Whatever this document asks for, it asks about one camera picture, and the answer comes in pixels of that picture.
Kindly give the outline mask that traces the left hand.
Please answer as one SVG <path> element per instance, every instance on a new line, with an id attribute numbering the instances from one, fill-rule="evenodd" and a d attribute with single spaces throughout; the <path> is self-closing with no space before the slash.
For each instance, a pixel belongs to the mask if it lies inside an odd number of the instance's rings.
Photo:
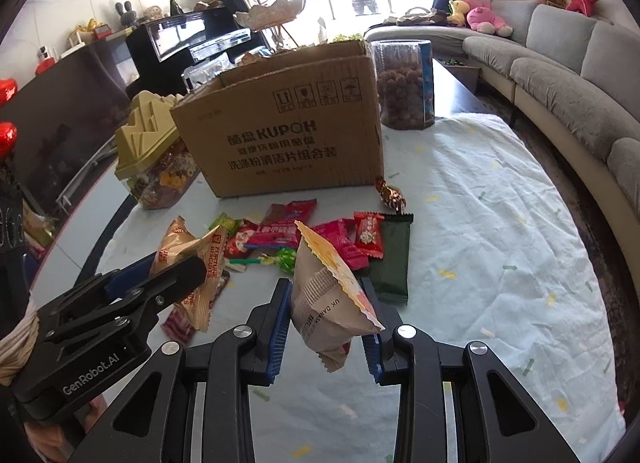
<path id="1" fill-rule="evenodd" d="M 89 403 L 88 412 L 84 416 L 85 433 L 91 431 L 107 408 L 103 395 L 99 395 Z M 40 425 L 34 422 L 24 424 L 27 438 L 43 461 L 67 462 L 72 446 L 66 439 L 64 431 L 58 425 Z"/>

